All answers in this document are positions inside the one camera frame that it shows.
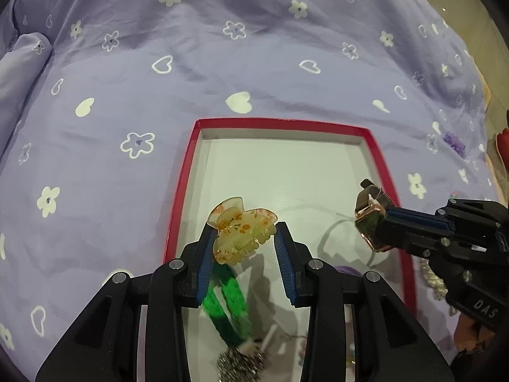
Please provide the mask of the right hand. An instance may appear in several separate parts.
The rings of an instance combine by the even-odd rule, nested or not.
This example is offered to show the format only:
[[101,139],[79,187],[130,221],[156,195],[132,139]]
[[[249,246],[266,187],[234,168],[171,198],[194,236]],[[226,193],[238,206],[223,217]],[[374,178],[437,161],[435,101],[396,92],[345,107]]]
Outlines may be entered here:
[[454,342],[459,352],[474,351],[476,348],[489,344],[495,333],[485,327],[478,327],[477,322],[465,314],[458,319],[454,333]]

